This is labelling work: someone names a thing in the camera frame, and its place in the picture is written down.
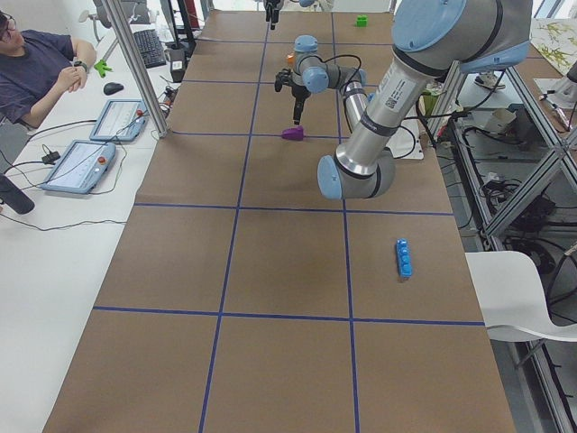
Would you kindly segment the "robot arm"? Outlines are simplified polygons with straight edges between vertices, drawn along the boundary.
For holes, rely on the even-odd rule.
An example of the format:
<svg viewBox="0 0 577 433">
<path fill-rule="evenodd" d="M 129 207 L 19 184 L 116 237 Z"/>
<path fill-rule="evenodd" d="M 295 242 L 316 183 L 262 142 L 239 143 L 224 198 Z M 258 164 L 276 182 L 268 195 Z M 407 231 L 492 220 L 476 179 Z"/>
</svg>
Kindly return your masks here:
<svg viewBox="0 0 577 433">
<path fill-rule="evenodd" d="M 333 155 L 321 158 L 317 182 L 329 199 L 374 198 L 391 185 L 395 162 L 389 139 L 426 84 L 458 62 L 463 73 L 483 73 L 520 63 L 527 55 L 529 1 L 404 1 L 392 26 L 393 58 L 374 97 L 363 89 L 364 72 L 317 56 L 317 40 L 301 35 L 294 60 L 275 78 L 296 99 L 295 123 L 304 102 L 328 88 L 340 92 L 352 131 Z"/>
<path fill-rule="evenodd" d="M 281 11 L 289 12 L 332 12 L 334 0 L 263 0 L 265 20 L 271 30 L 279 22 Z"/>
</svg>

